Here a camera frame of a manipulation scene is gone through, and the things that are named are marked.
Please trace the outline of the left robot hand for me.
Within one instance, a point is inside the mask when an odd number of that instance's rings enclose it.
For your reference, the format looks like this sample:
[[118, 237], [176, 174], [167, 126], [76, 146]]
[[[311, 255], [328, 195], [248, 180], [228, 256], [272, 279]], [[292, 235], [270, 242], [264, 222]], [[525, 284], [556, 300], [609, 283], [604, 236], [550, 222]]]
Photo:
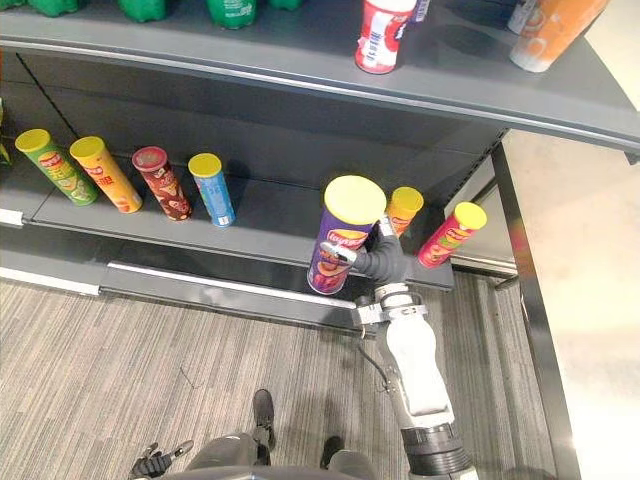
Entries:
[[136, 459], [129, 472], [129, 479], [153, 479], [161, 477], [171, 467], [174, 461], [187, 454], [194, 446], [193, 440], [182, 442], [173, 449], [163, 452], [158, 449], [158, 443], [147, 446], [140, 457]]

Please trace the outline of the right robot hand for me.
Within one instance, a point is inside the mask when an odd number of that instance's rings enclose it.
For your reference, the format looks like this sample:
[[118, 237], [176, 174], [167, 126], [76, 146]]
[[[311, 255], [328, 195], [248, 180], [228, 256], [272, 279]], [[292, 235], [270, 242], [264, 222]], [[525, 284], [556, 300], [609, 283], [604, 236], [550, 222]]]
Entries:
[[372, 251], [353, 251], [328, 240], [320, 244], [320, 249], [368, 276], [378, 286], [406, 280], [408, 260], [404, 257], [399, 238], [386, 214], [376, 223]]

